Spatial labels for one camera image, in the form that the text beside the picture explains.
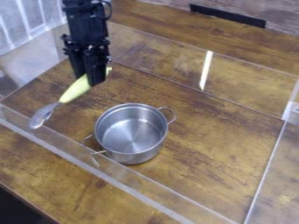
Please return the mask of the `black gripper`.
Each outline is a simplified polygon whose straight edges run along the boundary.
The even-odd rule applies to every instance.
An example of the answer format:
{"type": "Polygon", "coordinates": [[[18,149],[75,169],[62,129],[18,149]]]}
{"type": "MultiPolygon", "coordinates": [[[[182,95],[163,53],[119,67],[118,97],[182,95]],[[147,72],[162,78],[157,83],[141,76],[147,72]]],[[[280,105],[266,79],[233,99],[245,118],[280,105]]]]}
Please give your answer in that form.
{"type": "Polygon", "coordinates": [[[113,61],[110,55],[109,37],[103,36],[90,40],[90,35],[83,41],[74,40],[71,35],[63,34],[65,54],[70,57],[70,63],[79,79],[85,74],[89,76],[89,84],[94,87],[107,79],[109,63],[113,61]]]}

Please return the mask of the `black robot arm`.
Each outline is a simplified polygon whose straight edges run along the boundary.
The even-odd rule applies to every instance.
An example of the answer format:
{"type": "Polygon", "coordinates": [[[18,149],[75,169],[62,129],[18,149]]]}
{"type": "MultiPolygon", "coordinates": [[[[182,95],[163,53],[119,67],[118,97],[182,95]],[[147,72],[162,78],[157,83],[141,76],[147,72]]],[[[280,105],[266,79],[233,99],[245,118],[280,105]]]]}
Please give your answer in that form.
{"type": "Polygon", "coordinates": [[[62,10],[67,15],[70,35],[63,34],[65,54],[77,78],[87,75],[91,87],[107,79],[109,24],[113,5],[109,0],[62,0],[62,10]]]}

